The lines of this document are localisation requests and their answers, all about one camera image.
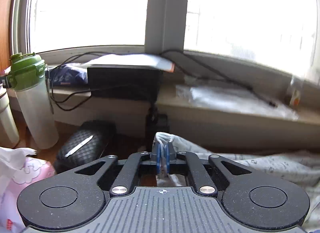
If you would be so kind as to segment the black box on sill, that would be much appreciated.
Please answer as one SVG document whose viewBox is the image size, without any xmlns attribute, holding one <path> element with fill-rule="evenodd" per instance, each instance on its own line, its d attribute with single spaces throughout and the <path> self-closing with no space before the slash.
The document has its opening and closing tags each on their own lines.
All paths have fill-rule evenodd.
<svg viewBox="0 0 320 233">
<path fill-rule="evenodd" d="M 152 67 L 103 65 L 87 68 L 91 95 L 154 103 L 163 72 Z"/>
</svg>

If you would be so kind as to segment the black quilted case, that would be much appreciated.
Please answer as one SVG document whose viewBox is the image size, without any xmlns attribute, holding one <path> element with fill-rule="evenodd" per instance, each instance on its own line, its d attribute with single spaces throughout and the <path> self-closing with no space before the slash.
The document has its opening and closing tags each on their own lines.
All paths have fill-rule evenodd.
<svg viewBox="0 0 320 233">
<path fill-rule="evenodd" d="M 60 148 L 53 164 L 57 174 L 95 161 L 114 143 L 116 125 L 102 120 L 84 122 Z"/>
</svg>

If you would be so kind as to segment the glass jar orange label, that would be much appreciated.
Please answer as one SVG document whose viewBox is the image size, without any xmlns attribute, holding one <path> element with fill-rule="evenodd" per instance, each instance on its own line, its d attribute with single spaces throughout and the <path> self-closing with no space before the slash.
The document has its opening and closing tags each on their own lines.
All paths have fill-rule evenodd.
<svg viewBox="0 0 320 233">
<path fill-rule="evenodd" d="M 284 102 L 290 108 L 297 108 L 303 92 L 304 81 L 296 76 L 291 77 L 291 81 L 287 88 Z"/>
</svg>

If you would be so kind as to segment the papers on black box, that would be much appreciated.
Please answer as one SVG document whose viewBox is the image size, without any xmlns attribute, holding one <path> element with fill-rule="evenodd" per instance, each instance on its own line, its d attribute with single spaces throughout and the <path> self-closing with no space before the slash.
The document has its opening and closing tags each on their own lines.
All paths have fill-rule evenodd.
<svg viewBox="0 0 320 233">
<path fill-rule="evenodd" d="M 175 64 L 159 55 L 152 54 L 107 54 L 99 58 L 92 59 L 83 66 L 92 65 L 122 65 L 134 67 L 151 67 L 166 72 L 174 72 Z"/>
</svg>

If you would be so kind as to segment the clear plastic bag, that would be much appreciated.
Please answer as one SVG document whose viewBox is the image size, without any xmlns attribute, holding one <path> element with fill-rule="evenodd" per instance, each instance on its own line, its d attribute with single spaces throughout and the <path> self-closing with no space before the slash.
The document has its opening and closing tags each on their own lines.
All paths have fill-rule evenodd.
<svg viewBox="0 0 320 233">
<path fill-rule="evenodd" d="M 176 95 L 188 100 L 192 106 L 218 111 L 275 117 L 291 121 L 296 121 L 299 118 L 294 110 L 281 102 L 277 101 L 274 106 L 271 106 L 268 102 L 262 101 L 244 90 L 176 85 Z"/>
</svg>

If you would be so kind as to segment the pink tissue pack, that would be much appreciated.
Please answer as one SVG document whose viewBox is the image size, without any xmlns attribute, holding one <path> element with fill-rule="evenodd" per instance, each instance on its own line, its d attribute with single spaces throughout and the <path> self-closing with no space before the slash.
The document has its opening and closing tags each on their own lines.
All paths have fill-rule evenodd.
<svg viewBox="0 0 320 233">
<path fill-rule="evenodd" d="M 21 232 L 17 198 L 32 183 L 55 175 L 49 161 L 34 158 L 31 148 L 1 148 L 1 232 Z"/>
</svg>

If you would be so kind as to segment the green lid shaker bottle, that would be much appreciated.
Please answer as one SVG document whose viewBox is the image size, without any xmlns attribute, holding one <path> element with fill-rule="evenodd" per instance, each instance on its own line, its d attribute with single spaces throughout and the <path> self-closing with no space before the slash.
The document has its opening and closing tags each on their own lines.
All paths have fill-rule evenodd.
<svg viewBox="0 0 320 233">
<path fill-rule="evenodd" d="M 13 54 L 6 81 L 16 95 L 27 127 L 40 149 L 59 140 L 46 84 L 46 63 L 35 53 Z"/>
</svg>

